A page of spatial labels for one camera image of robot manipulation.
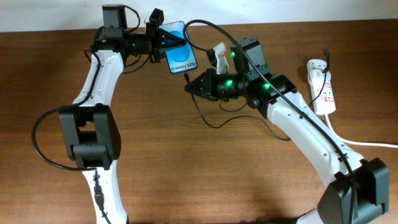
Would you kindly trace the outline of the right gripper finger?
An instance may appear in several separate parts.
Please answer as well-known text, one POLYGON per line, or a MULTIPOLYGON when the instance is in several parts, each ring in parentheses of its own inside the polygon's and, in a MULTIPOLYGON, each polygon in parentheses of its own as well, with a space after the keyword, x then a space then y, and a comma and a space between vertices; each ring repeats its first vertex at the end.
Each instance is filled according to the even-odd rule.
POLYGON ((215 97, 214 95, 211 94, 210 91, 195 91, 195 90, 185 90, 187 93, 192 94, 193 96, 199 96, 200 98, 203 98, 208 101, 218 101, 218 98, 215 97))
POLYGON ((213 81, 215 79, 216 70, 214 68, 208 68, 196 79, 190 81, 185 85, 185 91, 187 92, 211 92, 213 87, 213 81))

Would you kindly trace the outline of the blue Samsung Galaxy smartphone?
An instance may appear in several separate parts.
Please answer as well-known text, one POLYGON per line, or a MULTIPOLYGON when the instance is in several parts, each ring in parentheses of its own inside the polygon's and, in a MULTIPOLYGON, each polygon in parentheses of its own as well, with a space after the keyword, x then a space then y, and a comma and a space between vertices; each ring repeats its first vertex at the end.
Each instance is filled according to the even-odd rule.
MULTIPOLYGON (((177 21, 163 24, 160 26, 160 28, 183 39, 184 26, 185 23, 183 21, 177 21)), ((165 54, 170 72, 173 75, 178 73, 185 73, 190 70, 195 70, 198 67, 193 48, 188 43, 186 43, 183 47, 168 50, 165 54)))

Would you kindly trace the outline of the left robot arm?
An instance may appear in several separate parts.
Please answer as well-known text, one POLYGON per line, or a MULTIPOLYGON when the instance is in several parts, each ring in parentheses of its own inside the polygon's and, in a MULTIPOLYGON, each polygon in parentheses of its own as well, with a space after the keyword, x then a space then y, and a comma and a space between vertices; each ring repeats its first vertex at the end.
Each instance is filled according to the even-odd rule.
POLYGON ((76 162, 90 188, 97 223, 128 223, 117 179, 121 136, 111 112, 119 76, 131 55, 147 55, 159 63, 165 51, 186 41, 160 28, 164 13, 154 9, 143 33, 127 28, 126 6, 103 6, 104 26, 90 46, 91 66, 85 84, 71 107, 58 114, 67 154, 76 162))

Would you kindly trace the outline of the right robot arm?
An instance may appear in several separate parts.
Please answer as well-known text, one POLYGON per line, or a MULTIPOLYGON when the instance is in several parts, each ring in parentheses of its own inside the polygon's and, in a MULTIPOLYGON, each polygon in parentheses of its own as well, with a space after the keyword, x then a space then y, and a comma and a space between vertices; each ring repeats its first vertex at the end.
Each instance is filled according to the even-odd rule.
POLYGON ((210 101, 245 98, 303 152, 326 189, 317 206, 294 223, 369 223, 388 211, 389 169, 383 161, 367 161, 335 137, 287 77, 270 73, 255 38, 231 45, 234 73, 224 52, 224 45, 209 50, 211 68, 185 90, 210 101))

